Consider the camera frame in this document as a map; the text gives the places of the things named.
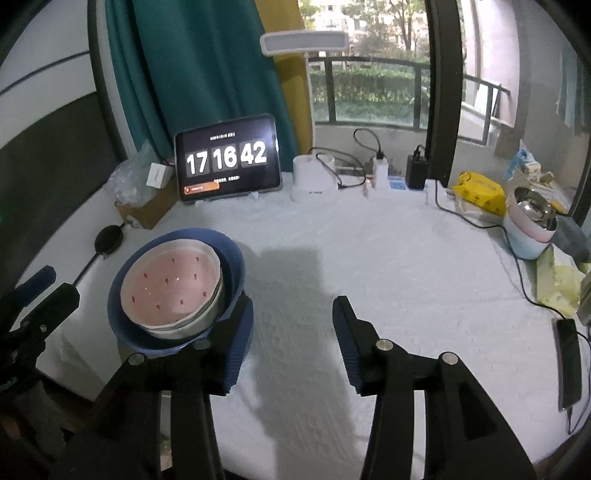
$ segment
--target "white digit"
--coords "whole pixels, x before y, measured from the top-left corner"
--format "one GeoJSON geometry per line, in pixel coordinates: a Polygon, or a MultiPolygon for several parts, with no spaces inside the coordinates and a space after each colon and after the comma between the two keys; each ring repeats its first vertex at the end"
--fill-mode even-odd
{"type": "Polygon", "coordinates": [[[267,157],[265,157],[265,143],[261,140],[255,142],[255,150],[258,150],[256,154],[255,163],[267,163],[267,157]]]}
{"type": "Polygon", "coordinates": [[[254,161],[255,156],[252,154],[252,145],[250,143],[247,143],[246,145],[244,145],[244,148],[242,149],[242,155],[240,155],[240,161],[246,162],[249,165],[252,165],[252,162],[254,161]]]}
{"type": "Polygon", "coordinates": [[[192,153],[187,157],[187,163],[191,165],[191,175],[195,175],[195,157],[192,153]]]}
{"type": "Polygon", "coordinates": [[[213,158],[215,158],[217,160],[217,169],[221,170],[222,169],[222,149],[221,148],[216,148],[213,151],[213,158]]]}
{"type": "MultiPolygon", "coordinates": [[[[201,165],[199,165],[199,173],[203,173],[203,171],[205,170],[205,164],[207,162],[207,151],[205,151],[205,152],[199,152],[197,154],[197,158],[200,158],[201,159],[201,165]]],[[[193,173],[195,173],[194,172],[194,170],[195,170],[195,165],[194,164],[192,165],[192,168],[191,169],[193,170],[193,173]]]]}
{"type": "Polygon", "coordinates": [[[226,151],[223,153],[223,160],[228,168],[234,168],[238,162],[236,147],[232,145],[226,147],[226,151]]]}

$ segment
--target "digital clock display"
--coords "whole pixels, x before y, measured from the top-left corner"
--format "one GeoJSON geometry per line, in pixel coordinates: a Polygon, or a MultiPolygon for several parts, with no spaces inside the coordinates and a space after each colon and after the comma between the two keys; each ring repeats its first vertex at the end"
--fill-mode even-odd
{"type": "Polygon", "coordinates": [[[281,186],[275,120],[242,118],[178,134],[175,157],[184,202],[281,186]]]}

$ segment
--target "metal screw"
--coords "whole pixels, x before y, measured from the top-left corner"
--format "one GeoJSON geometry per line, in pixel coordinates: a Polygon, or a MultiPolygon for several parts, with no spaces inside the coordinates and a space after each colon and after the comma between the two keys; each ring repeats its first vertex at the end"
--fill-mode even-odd
{"type": "Polygon", "coordinates": [[[455,353],[451,353],[451,352],[445,352],[442,356],[441,359],[447,363],[448,365],[455,365],[459,358],[457,357],[457,355],[455,353]]]}
{"type": "Polygon", "coordinates": [[[136,367],[137,365],[143,364],[144,360],[146,360],[146,357],[142,353],[134,353],[127,361],[130,365],[136,367]]]}
{"type": "Polygon", "coordinates": [[[378,347],[379,350],[382,350],[384,352],[387,352],[388,350],[394,348],[394,344],[390,340],[385,340],[383,338],[378,340],[375,346],[378,347]]]}
{"type": "Polygon", "coordinates": [[[206,338],[198,338],[193,342],[195,350],[207,350],[211,346],[211,342],[206,338]]]}

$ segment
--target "yellow curtain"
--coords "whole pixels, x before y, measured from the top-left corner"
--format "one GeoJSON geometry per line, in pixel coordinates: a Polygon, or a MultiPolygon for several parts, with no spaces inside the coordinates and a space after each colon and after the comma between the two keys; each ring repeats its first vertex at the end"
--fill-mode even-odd
{"type": "MultiPolygon", "coordinates": [[[[265,33],[303,27],[297,0],[255,0],[265,33]]],[[[294,124],[300,154],[312,147],[312,119],[308,99],[306,62],[303,55],[274,57],[287,108],[294,124]]]]}

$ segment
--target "table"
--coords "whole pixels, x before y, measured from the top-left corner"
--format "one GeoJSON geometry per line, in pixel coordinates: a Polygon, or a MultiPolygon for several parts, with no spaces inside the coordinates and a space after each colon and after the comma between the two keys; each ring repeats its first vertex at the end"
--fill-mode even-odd
{"type": "MultiPolygon", "coordinates": [[[[359,478],[374,399],[360,398],[347,381],[331,318],[341,294],[359,318],[408,352],[456,352],[533,462],[566,440],[552,315],[523,299],[500,236],[438,210],[432,188],[369,199],[352,189],[332,201],[296,204],[288,195],[290,176],[284,184],[258,199],[177,204],[152,231],[126,228],[121,248],[80,284],[80,308],[49,337],[38,368],[94,398],[124,355],[106,317],[116,272],[149,240],[198,226],[239,245],[255,305],[254,340],[238,384],[227,397],[212,398],[226,469],[258,479],[359,478]]],[[[50,264],[57,284],[72,282],[92,256],[96,234],[120,221],[106,192],[97,192],[49,240],[24,279],[50,264]]],[[[589,353],[582,351],[587,375],[589,353]]],[[[586,395],[584,387],[580,404],[586,395]]],[[[418,479],[424,403],[420,393],[415,399],[418,479]]]]}

